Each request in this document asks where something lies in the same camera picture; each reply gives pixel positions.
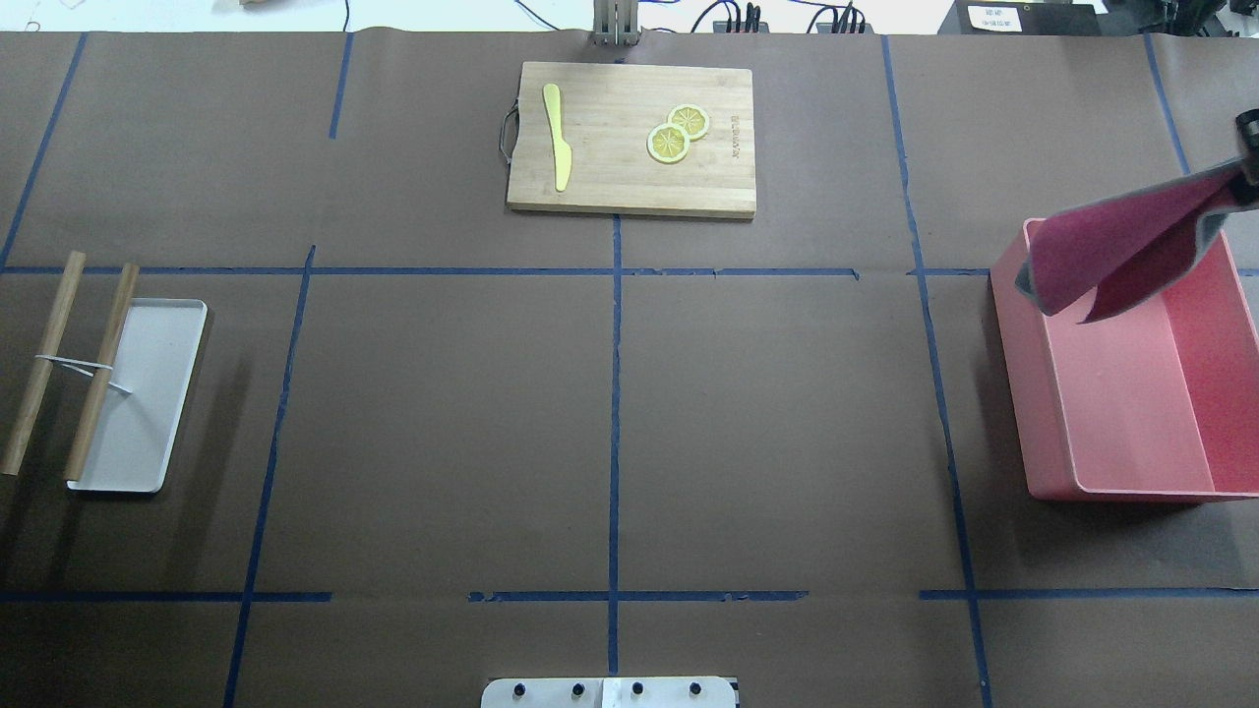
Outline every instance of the lemon slice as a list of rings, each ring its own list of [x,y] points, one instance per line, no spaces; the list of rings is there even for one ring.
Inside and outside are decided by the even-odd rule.
[[[661,123],[647,134],[647,152],[658,163],[671,165],[686,156],[691,139],[674,123]]]
[[[691,140],[699,140],[708,135],[708,111],[694,103],[682,103],[669,112],[669,122],[686,131]]]

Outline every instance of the cutting board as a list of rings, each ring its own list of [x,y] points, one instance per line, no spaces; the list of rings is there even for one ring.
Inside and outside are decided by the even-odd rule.
[[[555,190],[546,83],[559,86],[564,140],[573,147],[564,191]],[[647,134],[681,103],[703,107],[710,128],[686,157],[666,165],[647,152]],[[757,213],[748,69],[525,62],[519,107],[507,180],[512,209],[725,219]]]

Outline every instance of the pink plastic container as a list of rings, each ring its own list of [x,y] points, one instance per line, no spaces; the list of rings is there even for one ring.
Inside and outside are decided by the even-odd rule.
[[[1032,496],[1259,496],[1259,338],[1228,242],[1160,296],[1084,325],[1092,296],[1046,317],[1015,290],[1042,220],[992,268]]]

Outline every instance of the knife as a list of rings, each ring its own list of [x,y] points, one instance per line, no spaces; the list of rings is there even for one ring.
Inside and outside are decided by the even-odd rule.
[[[564,132],[560,130],[559,87],[554,83],[544,86],[543,102],[546,103],[546,120],[551,125],[551,147],[555,150],[555,191],[564,191],[573,173],[573,147],[564,142]]]

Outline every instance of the folded pink cloth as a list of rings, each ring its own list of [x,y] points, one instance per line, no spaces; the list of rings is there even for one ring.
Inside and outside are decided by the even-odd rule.
[[[1085,323],[1172,285],[1206,254],[1233,212],[1259,207],[1241,160],[1055,214],[1036,231],[1016,286],[1046,315],[1097,287]]]

